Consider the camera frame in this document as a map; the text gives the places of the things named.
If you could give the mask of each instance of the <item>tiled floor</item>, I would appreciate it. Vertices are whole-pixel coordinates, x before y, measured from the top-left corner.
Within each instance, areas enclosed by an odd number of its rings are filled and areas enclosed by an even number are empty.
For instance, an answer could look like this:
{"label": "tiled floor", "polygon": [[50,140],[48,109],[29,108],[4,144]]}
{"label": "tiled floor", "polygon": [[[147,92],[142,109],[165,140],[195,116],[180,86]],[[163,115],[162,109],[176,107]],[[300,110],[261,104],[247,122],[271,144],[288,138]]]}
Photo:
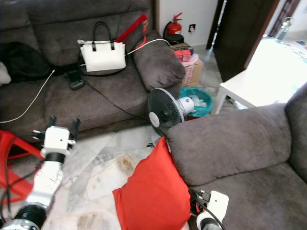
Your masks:
{"label": "tiled floor", "polygon": [[[221,77],[214,55],[201,47],[196,53],[204,61],[200,85],[216,96]],[[221,113],[235,110],[228,101]],[[120,230],[112,191],[122,187],[132,175],[136,165],[146,158],[153,147],[154,130],[149,125],[118,132],[95,133],[78,141],[63,169],[63,186],[56,194],[56,203],[43,229]],[[35,159],[18,160],[14,170],[19,174],[31,171]],[[13,204],[13,213],[20,203]]]}

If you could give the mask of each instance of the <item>table leg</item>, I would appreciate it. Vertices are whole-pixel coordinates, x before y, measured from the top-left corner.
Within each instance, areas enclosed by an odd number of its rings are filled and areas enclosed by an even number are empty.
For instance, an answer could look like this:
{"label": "table leg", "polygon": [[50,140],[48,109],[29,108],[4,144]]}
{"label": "table leg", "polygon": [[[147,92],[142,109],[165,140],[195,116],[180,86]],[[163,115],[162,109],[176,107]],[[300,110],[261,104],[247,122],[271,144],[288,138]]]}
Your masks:
{"label": "table leg", "polygon": [[225,98],[226,98],[226,93],[222,92],[219,88],[219,92],[215,98],[214,106],[210,114],[214,115],[220,112],[222,105],[225,101]]}

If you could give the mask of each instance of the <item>red fire extinguisher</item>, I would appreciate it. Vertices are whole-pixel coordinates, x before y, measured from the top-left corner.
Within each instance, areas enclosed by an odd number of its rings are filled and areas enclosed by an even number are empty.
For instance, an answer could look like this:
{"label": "red fire extinguisher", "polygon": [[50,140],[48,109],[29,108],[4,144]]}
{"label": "red fire extinguisher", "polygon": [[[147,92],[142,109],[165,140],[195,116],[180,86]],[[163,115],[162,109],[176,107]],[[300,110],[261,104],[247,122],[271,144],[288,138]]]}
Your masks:
{"label": "red fire extinguisher", "polygon": [[173,20],[168,22],[166,27],[163,31],[163,38],[165,39],[167,35],[175,35],[175,34],[181,34],[181,25],[178,23],[178,21],[182,20],[178,17],[182,15],[182,13],[177,14],[173,17]]}
{"label": "red fire extinguisher", "polygon": [[181,34],[181,25],[178,23],[178,21],[182,20],[178,17],[182,15],[182,13],[177,14],[173,17],[173,21],[168,25],[167,27],[167,35],[175,35],[175,34]]}

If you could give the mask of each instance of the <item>wall socket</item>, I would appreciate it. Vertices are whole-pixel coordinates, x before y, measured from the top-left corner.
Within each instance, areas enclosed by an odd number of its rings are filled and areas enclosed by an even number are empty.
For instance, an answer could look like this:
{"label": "wall socket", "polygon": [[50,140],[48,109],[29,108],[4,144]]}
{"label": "wall socket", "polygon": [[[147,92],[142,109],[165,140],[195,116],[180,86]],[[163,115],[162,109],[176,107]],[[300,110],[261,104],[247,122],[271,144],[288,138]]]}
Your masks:
{"label": "wall socket", "polygon": [[190,24],[189,25],[189,33],[192,33],[195,31],[195,27],[196,27],[196,24]]}

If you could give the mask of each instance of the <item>sofa armrest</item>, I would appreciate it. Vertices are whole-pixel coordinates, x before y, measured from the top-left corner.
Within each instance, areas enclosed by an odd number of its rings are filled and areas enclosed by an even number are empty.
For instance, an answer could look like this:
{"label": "sofa armrest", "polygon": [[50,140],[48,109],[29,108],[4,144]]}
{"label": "sofa armrest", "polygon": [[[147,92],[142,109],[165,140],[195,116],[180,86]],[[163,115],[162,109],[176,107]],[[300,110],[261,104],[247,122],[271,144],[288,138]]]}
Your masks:
{"label": "sofa armrest", "polygon": [[291,133],[284,104],[208,115],[168,132],[174,163],[188,185],[288,160]]}
{"label": "sofa armrest", "polygon": [[[161,39],[157,31],[147,36],[147,42]],[[145,88],[167,88],[182,81],[185,70],[164,41],[152,42],[134,52],[133,59]]]}

